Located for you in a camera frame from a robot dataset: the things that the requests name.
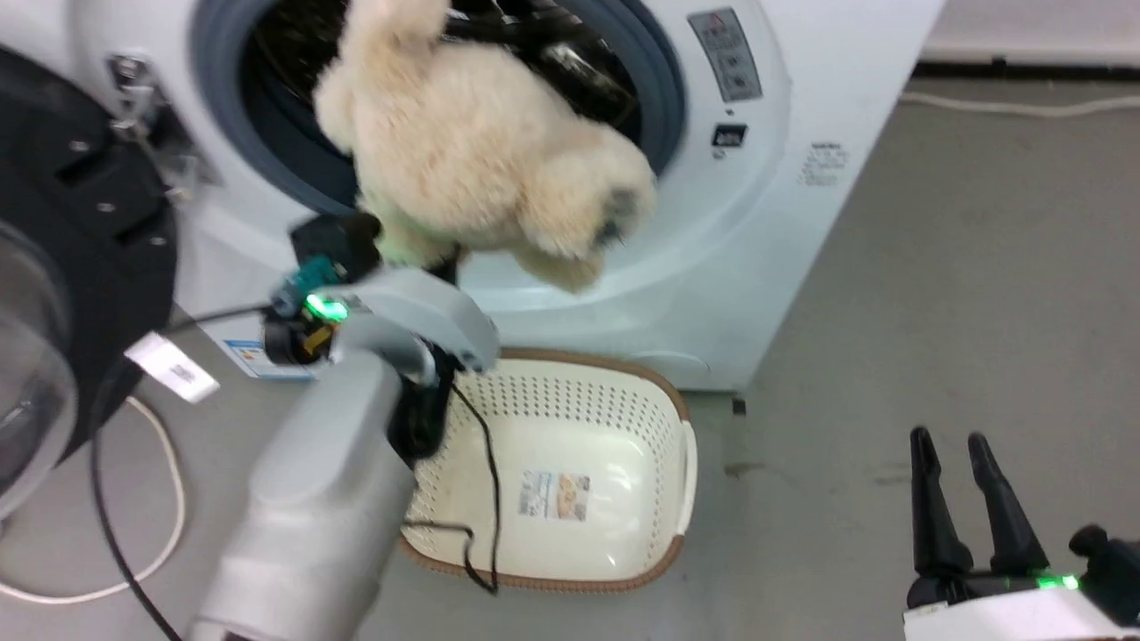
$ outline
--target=laundry basket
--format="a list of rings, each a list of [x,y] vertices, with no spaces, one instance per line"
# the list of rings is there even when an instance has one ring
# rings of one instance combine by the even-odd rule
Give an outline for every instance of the laundry basket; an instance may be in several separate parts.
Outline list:
[[[637,365],[557,351],[506,351],[456,386],[490,428],[502,482],[499,581],[568,592],[622,592],[681,552],[697,489],[697,440],[681,395]],[[450,404],[439,453],[416,468],[409,520],[465,524],[471,562],[489,576],[492,485],[482,429]],[[463,575],[465,535],[405,528],[401,547]]]

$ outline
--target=white cable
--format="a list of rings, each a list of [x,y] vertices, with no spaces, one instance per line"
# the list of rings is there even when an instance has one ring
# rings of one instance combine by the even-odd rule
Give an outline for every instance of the white cable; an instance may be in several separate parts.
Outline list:
[[[182,472],[178,469],[178,457],[174,454],[174,446],[170,443],[170,435],[166,433],[166,427],[163,424],[158,415],[154,413],[145,403],[135,398],[133,396],[127,397],[127,403],[131,405],[135,409],[146,419],[150,427],[154,428],[155,433],[158,435],[158,440],[162,441],[162,451],[166,455],[166,466],[170,469],[170,480],[174,484],[174,509],[177,513],[174,514],[174,529],[170,534],[170,539],[166,542],[166,546],[162,549],[158,557],[150,562],[142,571],[135,575],[135,579],[142,582],[150,575],[153,575],[166,559],[174,552],[178,547],[178,542],[182,537],[182,532],[186,529],[186,488],[182,485]],[[0,583],[0,594],[7,594],[9,597],[15,597],[22,601],[31,601],[32,603],[40,603],[42,606],[74,606],[75,603],[87,603],[88,601],[95,601],[103,599],[105,597],[111,597],[112,594],[117,594],[123,590],[127,590],[127,583],[120,583],[117,585],[112,585],[104,590],[96,592],[90,592],[87,594],[78,594],[75,597],[47,597],[43,594],[33,594],[31,592],[24,592],[23,590],[13,587]]]
[[[1089,103],[1077,103],[1075,105],[1019,105],[1015,103],[982,103],[976,100],[958,100],[933,94],[920,91],[904,91],[898,97],[899,103],[912,105],[927,105],[940,107],[955,112],[970,112],[979,114],[1007,114],[1024,115],[1029,117],[1077,117],[1101,112],[1119,109],[1140,108],[1140,96],[1122,96],[1118,98],[1106,98],[1104,100],[1091,100]]]

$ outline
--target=washing machine door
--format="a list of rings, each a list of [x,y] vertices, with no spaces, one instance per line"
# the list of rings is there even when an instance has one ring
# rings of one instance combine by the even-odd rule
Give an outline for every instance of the washing machine door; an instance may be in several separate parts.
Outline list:
[[[173,301],[156,170],[67,81],[0,49],[0,519],[106,416],[96,390]],[[113,412],[138,383],[109,390]]]

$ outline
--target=power cord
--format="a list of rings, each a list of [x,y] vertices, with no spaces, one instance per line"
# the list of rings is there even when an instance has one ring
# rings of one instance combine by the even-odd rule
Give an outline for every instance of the power cord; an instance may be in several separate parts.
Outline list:
[[[921,91],[904,91],[898,97],[898,102],[903,104],[926,105],[929,107],[938,107],[955,112],[1004,114],[1045,119],[1078,117],[1101,112],[1140,108],[1140,96],[1122,96],[1118,98],[1077,103],[1075,105],[1047,106],[1021,105],[1016,103],[959,100],[956,98],[946,98],[945,96],[935,96],[934,94],[923,94]]]
[[[172,323],[164,331],[158,332],[158,334],[170,339],[171,336],[182,331],[197,327],[198,325],[205,323],[225,320],[227,318],[234,318],[247,314],[264,314],[270,310],[271,308],[269,308],[268,306],[252,306],[252,307],[227,309],[214,314],[209,314],[206,316],[202,316],[198,318],[187,318],[184,320],[179,320],[177,323]],[[147,595],[146,591],[142,590],[142,586],[139,584],[139,582],[148,577],[150,574],[153,574],[154,570],[157,570],[158,567],[161,567],[161,565],[165,562],[166,558],[170,555],[171,552],[173,552],[174,546],[178,544],[178,539],[181,536],[182,527],[185,525],[185,512],[186,512],[185,490],[182,488],[181,476],[178,471],[177,460],[173,454],[173,447],[170,446],[169,436],[164,430],[160,429],[161,422],[157,420],[157,416],[148,407],[139,403],[133,397],[130,397],[128,401],[131,403],[132,406],[138,408],[140,412],[142,412],[144,416],[146,416],[148,420],[153,420],[155,429],[162,437],[163,447],[168,453],[168,460],[170,461],[171,465],[171,474],[174,479],[176,490],[179,498],[179,504],[178,504],[179,509],[178,509],[178,518],[176,520],[174,536],[171,537],[171,541],[168,543],[166,549],[163,550],[158,559],[156,559],[155,562],[148,566],[144,571],[139,573],[138,576],[136,576],[131,570],[130,566],[127,562],[127,559],[123,557],[122,549],[119,546],[119,539],[115,537],[115,533],[111,526],[111,519],[109,516],[107,514],[106,500],[103,494],[103,480],[100,473],[99,431],[97,430],[97,425],[103,419],[103,415],[105,413],[105,407],[111,396],[111,391],[114,389],[115,384],[117,384],[122,375],[125,373],[124,370],[125,367],[137,367],[137,365],[135,365],[131,360],[127,359],[125,356],[120,357],[107,371],[106,375],[104,376],[103,381],[99,384],[98,390],[96,391],[95,400],[91,404],[91,412],[88,417],[89,419],[88,438],[91,441],[90,445],[91,495],[95,502],[96,514],[99,518],[99,527],[103,530],[103,537],[106,541],[107,549],[111,551],[111,555],[114,558],[115,566],[119,568],[120,575],[122,575],[123,577],[123,584],[114,586],[113,587],[114,592],[120,592],[124,587],[130,589],[131,593],[135,595],[135,599],[139,602],[142,609],[146,610],[147,615],[149,615],[150,619],[155,623],[156,626],[158,626],[158,628],[166,636],[166,639],[169,641],[182,641],[182,639],[178,635],[178,632],[176,632],[173,626],[170,625],[170,622],[166,620],[166,618],[162,615],[162,612],[158,611],[158,608],[154,605],[154,602],[150,601],[150,598]],[[471,547],[474,543],[474,536],[475,536],[474,530],[471,527],[463,525],[454,525],[454,524],[437,524],[433,521],[405,521],[404,525],[405,527],[423,527],[423,528],[464,532],[467,535],[467,541],[464,544],[463,549],[463,562],[467,576],[471,577],[471,579],[475,584],[478,584],[487,592],[491,594],[497,594],[499,591],[498,547],[502,534],[502,484],[499,481],[498,464],[495,461],[495,453],[491,446],[490,427],[487,424],[487,420],[482,416],[482,414],[480,414],[479,411],[475,409],[474,405],[472,405],[471,400],[467,399],[466,395],[464,395],[457,388],[454,388],[453,391],[459,398],[459,400],[463,401],[463,404],[467,407],[467,409],[475,416],[475,420],[482,428],[483,440],[487,448],[487,466],[490,471],[491,481],[494,484],[494,506],[495,506],[495,533],[491,543],[490,582],[484,581],[471,565]]]
[[[498,594],[499,582],[498,582],[498,545],[499,536],[503,534],[503,492],[502,484],[499,482],[498,476],[498,463],[495,462],[495,451],[491,447],[491,429],[487,424],[487,419],[475,409],[475,406],[467,400],[467,396],[463,393],[459,388],[454,388],[453,391],[455,396],[467,406],[471,414],[479,421],[479,427],[483,430],[483,444],[487,447],[487,469],[491,473],[491,489],[494,492],[494,505],[495,505],[495,534],[491,538],[491,579],[488,583],[483,577],[479,576],[474,566],[471,565],[471,547],[475,543],[475,532],[470,526],[456,525],[456,524],[438,524],[434,521],[404,521],[404,527],[410,528],[425,528],[425,529],[442,529],[450,532],[462,532],[467,535],[467,539],[463,543],[463,569],[467,573],[467,577],[471,578],[479,587],[482,587],[490,594]]]
[[[172,323],[166,326],[162,332],[158,332],[162,336],[171,338],[179,332],[196,327],[204,323],[211,323],[214,320],[223,320],[227,318],[235,318],[238,316],[245,316],[247,314],[259,314],[269,311],[267,306],[252,306],[252,307],[239,307],[235,309],[226,309],[214,314],[209,314],[199,318],[187,318]],[[123,581],[130,589],[135,599],[142,606],[150,619],[154,620],[158,630],[166,636],[169,641],[182,641],[174,631],[166,617],[158,611],[154,602],[147,595],[142,586],[139,585],[137,578],[135,578],[135,573],[131,567],[127,563],[127,559],[123,557],[123,551],[119,546],[119,539],[115,537],[115,533],[111,527],[111,518],[107,514],[107,504],[103,495],[103,478],[100,473],[100,455],[99,455],[99,431],[98,425],[103,422],[104,414],[106,413],[107,401],[111,398],[111,392],[122,379],[123,374],[128,371],[128,367],[137,367],[132,362],[130,362],[125,356],[120,356],[119,359],[107,370],[107,373],[103,376],[103,381],[99,383],[99,388],[95,393],[95,400],[91,403],[91,412],[88,415],[87,430],[88,439],[91,441],[91,497],[95,502],[96,516],[99,518],[99,528],[103,530],[103,538],[107,544],[107,549],[111,551],[111,555],[115,560],[115,567],[119,568],[119,574],[122,575]]]
[[[186,529],[186,489],[182,484],[182,473],[178,468],[178,457],[174,453],[174,446],[170,441],[170,433],[162,420],[158,419],[158,415],[155,414],[154,409],[133,396],[127,397],[127,403],[138,411],[138,413],[147,420],[150,427],[154,428],[155,433],[158,435],[158,440],[162,441],[163,454],[166,457],[166,468],[170,470],[170,480],[174,485],[176,514],[173,530],[170,534],[170,538],[166,541],[166,545],[162,549],[158,555],[155,557],[154,561],[152,561],[146,569],[135,575],[135,581],[141,582],[157,571],[158,568],[161,568],[174,552],[174,549],[178,547],[178,543]],[[74,606],[111,597],[112,594],[117,594],[129,587],[130,585],[127,582],[122,582],[117,585],[112,585],[111,587],[105,587],[87,594],[76,594],[74,597],[48,597],[0,583],[0,594],[7,594],[8,597],[41,606]]]

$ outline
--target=white tag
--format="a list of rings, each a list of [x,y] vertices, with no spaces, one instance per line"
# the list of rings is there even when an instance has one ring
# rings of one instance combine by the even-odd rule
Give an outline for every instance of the white tag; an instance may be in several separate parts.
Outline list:
[[[124,352],[154,380],[190,403],[197,403],[221,386],[169,339],[150,332]]]

